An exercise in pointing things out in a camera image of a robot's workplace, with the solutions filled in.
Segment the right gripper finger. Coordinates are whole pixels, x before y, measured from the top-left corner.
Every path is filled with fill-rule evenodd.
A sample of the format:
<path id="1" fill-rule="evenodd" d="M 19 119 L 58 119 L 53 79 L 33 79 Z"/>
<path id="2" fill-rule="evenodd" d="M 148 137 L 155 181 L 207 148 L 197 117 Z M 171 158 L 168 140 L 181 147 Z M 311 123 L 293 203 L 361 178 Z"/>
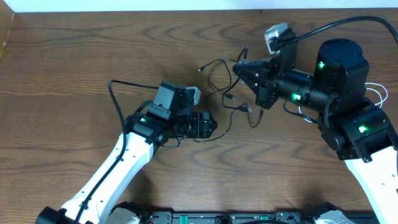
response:
<path id="1" fill-rule="evenodd" d="M 272 65 L 271 58 L 264 58 L 260 60 L 242 60 L 233 65 L 233 72 L 239 74 L 263 74 L 268 72 Z"/>
<path id="2" fill-rule="evenodd" d="M 264 78 L 259 73 L 238 73 L 238 77 L 258 96 L 260 87 L 264 86 Z"/>

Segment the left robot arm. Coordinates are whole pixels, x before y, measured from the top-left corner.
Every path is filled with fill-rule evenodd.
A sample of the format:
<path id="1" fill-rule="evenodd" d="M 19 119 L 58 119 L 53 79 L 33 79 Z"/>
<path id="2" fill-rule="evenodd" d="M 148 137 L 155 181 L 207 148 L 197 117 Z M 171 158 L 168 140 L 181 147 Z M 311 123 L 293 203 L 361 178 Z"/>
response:
<path id="1" fill-rule="evenodd" d="M 36 223 L 141 223 L 144 216 L 118 204 L 133 177 L 169 139 L 208 139 L 217 122 L 195 111 L 201 91 L 164 80 L 153 100 L 121 116 L 122 133 L 113 150 L 85 186 L 59 210 L 45 207 Z"/>

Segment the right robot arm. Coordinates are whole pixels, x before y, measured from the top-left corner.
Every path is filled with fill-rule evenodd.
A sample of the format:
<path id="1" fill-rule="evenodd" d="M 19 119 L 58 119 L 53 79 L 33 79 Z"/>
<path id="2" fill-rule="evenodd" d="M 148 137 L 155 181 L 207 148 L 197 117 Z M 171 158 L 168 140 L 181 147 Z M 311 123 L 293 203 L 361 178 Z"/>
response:
<path id="1" fill-rule="evenodd" d="M 323 140 L 362 186 L 381 223 L 397 222 L 397 133 L 383 110 L 366 98 L 368 61 L 348 39 L 321 44 L 314 73 L 295 68 L 299 39 L 279 24 L 264 35 L 270 57 L 240 60 L 234 73 L 269 109 L 278 99 L 318 112 Z"/>

